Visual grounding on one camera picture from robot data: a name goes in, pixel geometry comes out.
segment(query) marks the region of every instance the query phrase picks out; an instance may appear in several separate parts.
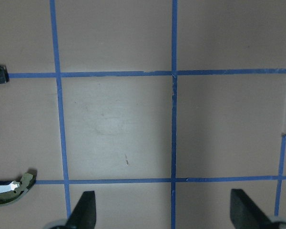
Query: grid line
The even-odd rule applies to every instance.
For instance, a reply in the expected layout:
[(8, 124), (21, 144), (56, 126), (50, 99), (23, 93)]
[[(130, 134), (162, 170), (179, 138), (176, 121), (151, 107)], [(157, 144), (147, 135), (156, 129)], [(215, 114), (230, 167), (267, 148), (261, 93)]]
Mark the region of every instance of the grid line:
[[(251, 177), (188, 177), (176, 178), (176, 134), (177, 134), (177, 80), (178, 75), (228, 75), (228, 74), (286, 74), (286, 69), (227, 69), (227, 70), (177, 70), (177, 5), (178, 0), (172, 0), (172, 70), (171, 71), (124, 71), (124, 72), (74, 72), (63, 73), (60, 69), (58, 34), (56, 24), (55, 0), (50, 1), (51, 28), (54, 52), (54, 73), (10, 73), (10, 78), (56, 78), (59, 123), (61, 132), (61, 156), (63, 165), (63, 180), (37, 180), (37, 185), (64, 184), (65, 201), (67, 216), (71, 214), (69, 184), (118, 184), (118, 183), (171, 183), (171, 228), (175, 229), (176, 217), (176, 183), (191, 182), (235, 182), (253, 180), (277, 180), (275, 215), (279, 214), (279, 204), (281, 195), (282, 180), (286, 180), (283, 175), (284, 159), (286, 150), (286, 135), (282, 136), (281, 152), (278, 176), (251, 176)], [(65, 125), (63, 118), (63, 97), (61, 78), (70, 77), (102, 77), (102, 76), (172, 76), (173, 95), (172, 95), (172, 170), (170, 178), (145, 178), (145, 179), (101, 179), (101, 180), (69, 180), (68, 161), (66, 152)]]
[[(60, 72), (61, 78), (102, 77), (102, 76), (171, 76), (172, 71), (122, 71), (122, 72)], [(232, 75), (232, 74), (286, 74), (285, 68), (258, 69), (219, 69), (219, 70), (185, 70), (175, 75)], [(56, 78), (56, 73), (9, 73), (12, 79), (19, 78)]]
[(285, 150), (286, 150), (286, 135), (283, 135), (282, 142), (281, 142), (280, 161), (279, 161), (279, 167), (278, 167), (278, 180), (277, 180), (277, 186), (276, 186), (275, 216), (278, 216), (279, 208), (280, 208), (282, 176), (284, 174)]
[[(249, 176), (249, 177), (188, 177), (175, 178), (176, 183), (214, 183), (262, 180), (286, 180), (286, 176)], [(99, 179), (69, 180), (69, 184), (134, 184), (134, 183), (171, 183), (171, 178), (138, 178), (138, 179)], [(37, 180), (37, 185), (61, 185), (64, 180)]]
[(55, 63), (55, 72), (56, 72), (59, 126), (60, 126), (60, 133), (61, 133), (62, 170), (63, 170), (63, 180), (64, 180), (64, 190), (65, 190), (66, 212), (67, 212), (67, 217), (69, 217), (71, 215), (71, 202), (70, 202), (70, 189), (69, 189), (69, 175), (68, 175), (68, 160), (67, 160), (67, 150), (66, 150), (65, 124), (64, 124), (64, 117), (63, 117), (61, 67), (60, 67), (60, 60), (59, 60), (59, 48), (58, 48), (58, 35), (57, 35), (57, 25), (56, 25), (55, 0), (50, 0), (50, 11), (51, 11), (51, 27), (52, 27), (52, 38), (53, 38), (54, 63)]
[(176, 147), (177, 147), (177, 18), (178, 0), (172, 0), (172, 168), (171, 229), (176, 228)]

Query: curved metal part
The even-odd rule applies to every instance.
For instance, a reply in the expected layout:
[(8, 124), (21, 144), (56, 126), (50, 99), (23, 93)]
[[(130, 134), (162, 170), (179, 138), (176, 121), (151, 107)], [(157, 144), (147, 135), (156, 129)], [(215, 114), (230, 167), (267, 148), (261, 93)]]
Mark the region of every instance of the curved metal part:
[(23, 174), (20, 182), (12, 181), (0, 185), (0, 190), (10, 190), (0, 193), (0, 206), (11, 204), (22, 198), (35, 184), (36, 176), (30, 173)]

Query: silver metal piece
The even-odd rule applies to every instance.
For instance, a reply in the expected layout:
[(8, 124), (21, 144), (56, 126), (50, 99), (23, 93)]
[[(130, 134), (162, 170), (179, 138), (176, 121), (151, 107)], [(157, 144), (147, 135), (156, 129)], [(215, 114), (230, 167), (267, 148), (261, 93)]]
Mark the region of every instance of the silver metal piece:
[(286, 224), (280, 223), (280, 225), (278, 227), (279, 227), (279, 229), (286, 229)]
[(0, 185), (0, 193), (14, 191), (15, 188), (18, 188), (19, 186), (20, 182), (17, 182), (15, 180), (8, 185)]

